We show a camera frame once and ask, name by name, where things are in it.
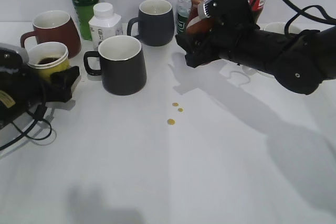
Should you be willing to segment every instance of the coffee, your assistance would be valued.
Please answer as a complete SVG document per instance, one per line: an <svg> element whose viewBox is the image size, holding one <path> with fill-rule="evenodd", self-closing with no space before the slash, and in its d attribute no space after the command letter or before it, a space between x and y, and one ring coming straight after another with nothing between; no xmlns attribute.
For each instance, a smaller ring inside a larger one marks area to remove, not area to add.
<svg viewBox="0 0 336 224"><path fill-rule="evenodd" d="M40 60L40 61L38 62L38 64L39 64L39 65L49 64L49 63L52 63L52 62L54 62L54 61L56 61L56 60L59 60L59 59L60 59L60 58L56 58L56 57L46 57L46 58Z"/></svg>

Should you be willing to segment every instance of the white bottle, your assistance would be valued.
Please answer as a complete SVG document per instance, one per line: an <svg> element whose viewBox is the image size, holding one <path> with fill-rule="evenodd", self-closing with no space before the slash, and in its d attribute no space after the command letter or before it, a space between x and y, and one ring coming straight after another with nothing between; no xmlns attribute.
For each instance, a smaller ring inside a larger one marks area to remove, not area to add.
<svg viewBox="0 0 336 224"><path fill-rule="evenodd" d="M98 50L99 44L116 35L122 35L121 16L114 13L109 3L98 3L93 7L94 16L89 21L93 48Z"/></svg>

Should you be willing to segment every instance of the mug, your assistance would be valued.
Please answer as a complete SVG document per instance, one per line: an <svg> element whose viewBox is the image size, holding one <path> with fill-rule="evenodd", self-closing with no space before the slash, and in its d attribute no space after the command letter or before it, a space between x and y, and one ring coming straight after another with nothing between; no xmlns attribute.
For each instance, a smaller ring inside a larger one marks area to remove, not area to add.
<svg viewBox="0 0 336 224"><path fill-rule="evenodd" d="M28 51L28 66L33 68L39 76L50 82L53 73L69 68L68 48L59 42L38 44Z"/></svg>
<svg viewBox="0 0 336 224"><path fill-rule="evenodd" d="M100 59L100 70L89 66L89 58ZM147 74L142 45L136 38L118 35L105 39L97 51L86 52L84 67L91 76L101 76L106 91L130 95L146 84Z"/></svg>
<svg viewBox="0 0 336 224"><path fill-rule="evenodd" d="M136 38L148 46L159 47L168 44L174 36L175 22L172 5L166 0L146 0L139 6L139 15L129 21L127 35L138 24Z"/></svg>
<svg viewBox="0 0 336 224"><path fill-rule="evenodd" d="M38 44L50 41L63 43L68 47L69 58L76 56L80 49L80 37L70 15L61 10L50 10L37 15L33 20L33 29L21 36L21 47L25 40L35 36Z"/></svg>

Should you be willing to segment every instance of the yellow sticker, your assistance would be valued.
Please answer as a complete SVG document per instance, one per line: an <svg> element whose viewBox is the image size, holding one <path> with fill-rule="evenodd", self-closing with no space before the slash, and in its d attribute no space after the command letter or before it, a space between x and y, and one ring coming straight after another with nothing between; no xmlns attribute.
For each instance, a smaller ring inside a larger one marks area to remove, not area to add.
<svg viewBox="0 0 336 224"><path fill-rule="evenodd" d="M0 102L2 102L8 109L15 105L13 98L2 90L0 90Z"/></svg>

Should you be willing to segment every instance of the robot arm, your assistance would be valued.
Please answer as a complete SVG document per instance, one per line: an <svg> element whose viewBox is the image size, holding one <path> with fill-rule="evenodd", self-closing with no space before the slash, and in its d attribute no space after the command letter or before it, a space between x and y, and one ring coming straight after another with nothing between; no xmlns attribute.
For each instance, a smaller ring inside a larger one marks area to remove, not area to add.
<svg viewBox="0 0 336 224"><path fill-rule="evenodd" d="M336 79L336 27L304 30L293 38L262 31L248 0L206 0L198 13L216 22L205 34L176 36L190 67L225 59L271 74L288 90L306 95Z"/></svg>

